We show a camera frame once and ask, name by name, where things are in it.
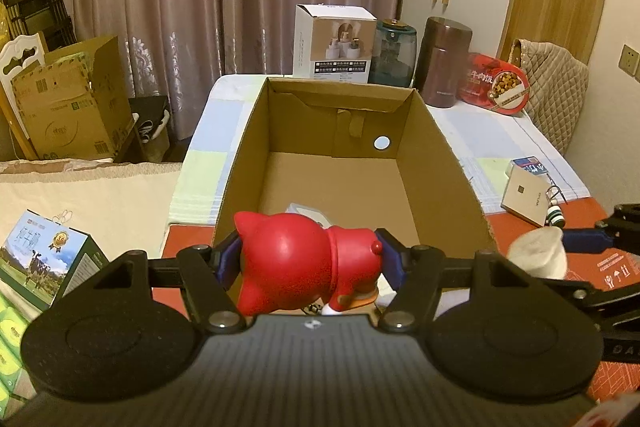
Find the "white product box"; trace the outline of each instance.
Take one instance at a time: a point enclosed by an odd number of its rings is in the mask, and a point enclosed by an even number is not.
[[[366,84],[376,18],[359,6],[298,4],[293,76]]]

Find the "wall socket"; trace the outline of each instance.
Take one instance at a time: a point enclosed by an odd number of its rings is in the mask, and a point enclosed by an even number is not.
[[[634,76],[636,71],[638,70],[638,58],[640,58],[640,54],[637,51],[633,50],[629,46],[625,45],[622,48],[622,55],[620,57],[620,61],[618,63],[618,67],[625,71],[625,73]]]

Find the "beige quilted fabric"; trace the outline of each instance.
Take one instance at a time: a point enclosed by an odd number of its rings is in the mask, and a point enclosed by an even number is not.
[[[589,85],[587,66],[551,42],[524,39],[513,43],[509,61],[519,66],[529,79],[527,114],[546,139],[564,155]]]

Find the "open cardboard box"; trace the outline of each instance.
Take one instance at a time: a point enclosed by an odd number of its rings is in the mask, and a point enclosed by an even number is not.
[[[383,150],[374,145],[381,136],[389,141]],[[316,208],[334,225],[385,228],[407,246],[431,245],[450,257],[496,249],[476,195],[415,90],[267,79],[232,167],[216,242],[235,228],[236,212],[276,214],[290,203]],[[236,281],[232,298],[238,291]]]

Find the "metal screw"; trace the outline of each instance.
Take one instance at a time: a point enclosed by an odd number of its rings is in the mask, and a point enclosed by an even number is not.
[[[223,311],[209,315],[209,324],[215,328],[232,328],[240,322],[240,315],[236,312]]]
[[[396,330],[404,330],[415,322],[415,317],[409,312],[390,312],[385,314],[384,321]]]

